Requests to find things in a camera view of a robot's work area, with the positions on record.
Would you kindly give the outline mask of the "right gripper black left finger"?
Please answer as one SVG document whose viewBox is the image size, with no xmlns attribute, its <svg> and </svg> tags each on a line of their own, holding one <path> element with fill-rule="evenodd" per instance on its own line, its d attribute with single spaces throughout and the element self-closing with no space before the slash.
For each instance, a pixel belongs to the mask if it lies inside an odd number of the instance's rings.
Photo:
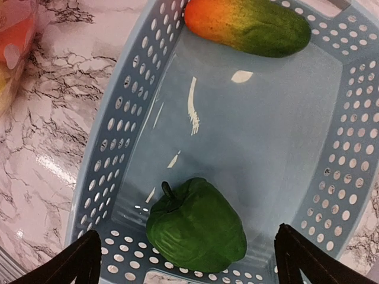
<svg viewBox="0 0 379 284">
<path fill-rule="evenodd" d="M 98 283 L 101 256 L 100 236 L 95 230 L 89 230 L 47 263 L 14 280 L 13 284 Z"/>
</svg>

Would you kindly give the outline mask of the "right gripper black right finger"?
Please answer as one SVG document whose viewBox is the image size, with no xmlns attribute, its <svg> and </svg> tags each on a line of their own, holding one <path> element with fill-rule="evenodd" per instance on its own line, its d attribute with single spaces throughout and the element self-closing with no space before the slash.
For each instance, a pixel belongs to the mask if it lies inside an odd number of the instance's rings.
<svg viewBox="0 0 379 284">
<path fill-rule="evenodd" d="M 274 240 L 279 283 L 373 283 L 330 257 L 297 230 L 281 224 Z"/>
</svg>

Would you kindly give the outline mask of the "dark green toy avocado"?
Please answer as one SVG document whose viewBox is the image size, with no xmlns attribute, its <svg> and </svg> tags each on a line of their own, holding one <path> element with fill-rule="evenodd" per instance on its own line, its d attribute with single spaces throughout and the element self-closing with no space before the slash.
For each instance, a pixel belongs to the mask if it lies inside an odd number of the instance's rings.
<svg viewBox="0 0 379 284">
<path fill-rule="evenodd" d="M 242 221 L 226 198 L 202 177 L 175 189 L 162 182 L 163 196 L 146 223 L 150 244 L 172 264 L 220 273 L 243 259 L 247 239 Z"/>
</svg>

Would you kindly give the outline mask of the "grey plastic basket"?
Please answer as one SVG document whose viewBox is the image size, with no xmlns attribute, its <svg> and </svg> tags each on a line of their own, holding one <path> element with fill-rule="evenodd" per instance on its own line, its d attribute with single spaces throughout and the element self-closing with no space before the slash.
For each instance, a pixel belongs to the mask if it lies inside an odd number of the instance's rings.
<svg viewBox="0 0 379 284">
<path fill-rule="evenodd" d="M 290 224 L 339 258 L 378 171 L 378 9 L 337 1 L 328 17 L 279 1 L 310 24 L 282 59 L 242 53 L 184 26 L 185 1 L 149 1 L 92 126 L 66 233 L 102 242 L 101 283 L 154 270 L 197 283 L 277 283 L 274 237 Z M 146 238 L 161 183 L 212 183 L 239 214 L 248 251 L 218 274 L 165 260 Z"/>
</svg>

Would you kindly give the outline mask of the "orange green toy mango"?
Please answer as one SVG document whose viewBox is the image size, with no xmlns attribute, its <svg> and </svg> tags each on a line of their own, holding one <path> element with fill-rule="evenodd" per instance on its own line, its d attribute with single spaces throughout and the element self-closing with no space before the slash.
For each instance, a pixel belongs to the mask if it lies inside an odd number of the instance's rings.
<svg viewBox="0 0 379 284">
<path fill-rule="evenodd" d="M 311 39 L 304 17 L 271 1 L 189 1 L 184 21 L 201 38 L 263 57 L 293 55 Z"/>
</svg>

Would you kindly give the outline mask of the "clear zip top bag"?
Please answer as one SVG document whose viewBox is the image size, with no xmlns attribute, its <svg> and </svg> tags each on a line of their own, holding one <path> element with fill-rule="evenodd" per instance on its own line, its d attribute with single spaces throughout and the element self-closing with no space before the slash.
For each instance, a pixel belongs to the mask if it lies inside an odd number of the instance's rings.
<svg viewBox="0 0 379 284">
<path fill-rule="evenodd" d="M 17 91 L 36 32 L 38 5 L 39 1 L 1 1 L 1 31 L 6 30 L 30 15 L 34 15 L 35 18 L 34 32 L 26 52 L 21 54 L 13 44 L 8 45 L 4 51 L 6 61 L 1 61 L 1 63 L 5 63 L 8 66 L 8 69 L 15 70 L 18 83 Z"/>
</svg>

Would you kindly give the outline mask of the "yellow toy lemon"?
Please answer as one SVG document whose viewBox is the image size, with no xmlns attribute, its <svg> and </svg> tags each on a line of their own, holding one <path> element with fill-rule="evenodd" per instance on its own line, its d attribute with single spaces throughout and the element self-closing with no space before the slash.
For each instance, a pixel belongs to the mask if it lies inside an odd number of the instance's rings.
<svg viewBox="0 0 379 284">
<path fill-rule="evenodd" d="M 15 70 L 10 70 L 5 63 L 1 63 L 1 115 L 5 114 L 13 103 L 17 87 Z"/>
</svg>

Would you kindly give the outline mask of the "orange toy orange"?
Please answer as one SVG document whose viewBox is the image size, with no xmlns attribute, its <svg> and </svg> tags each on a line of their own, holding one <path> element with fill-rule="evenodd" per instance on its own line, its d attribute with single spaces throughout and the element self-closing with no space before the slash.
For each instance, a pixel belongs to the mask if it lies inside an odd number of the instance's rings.
<svg viewBox="0 0 379 284">
<path fill-rule="evenodd" d="M 4 51 L 6 46 L 13 44 L 18 51 L 23 54 L 26 52 L 29 42 L 34 32 L 35 18 L 30 15 L 24 20 L 1 31 L 1 61 L 5 62 Z"/>
</svg>

